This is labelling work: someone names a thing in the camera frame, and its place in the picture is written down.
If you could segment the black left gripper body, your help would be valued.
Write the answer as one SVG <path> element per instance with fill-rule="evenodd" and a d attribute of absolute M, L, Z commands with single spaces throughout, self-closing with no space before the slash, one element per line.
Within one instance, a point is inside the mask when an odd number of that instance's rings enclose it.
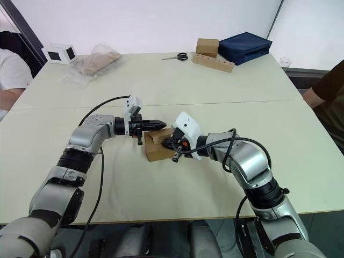
<path fill-rule="evenodd" d="M 137 114 L 136 116 L 131 116 L 129 121 L 129 136 L 137 139 L 137 144 L 139 146 L 143 145 L 142 142 L 142 115 Z"/>

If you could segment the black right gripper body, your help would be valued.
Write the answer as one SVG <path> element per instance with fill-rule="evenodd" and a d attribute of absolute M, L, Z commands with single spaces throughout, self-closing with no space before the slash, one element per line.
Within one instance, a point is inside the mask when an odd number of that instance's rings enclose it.
<path fill-rule="evenodd" d="M 190 151 L 190 144 L 188 140 L 184 137 L 184 133 L 176 128 L 171 135 L 172 147 L 177 149 L 178 152 L 175 152 L 174 156 L 171 158 L 173 162 L 177 163 L 179 158 L 182 156 L 180 152 Z"/>

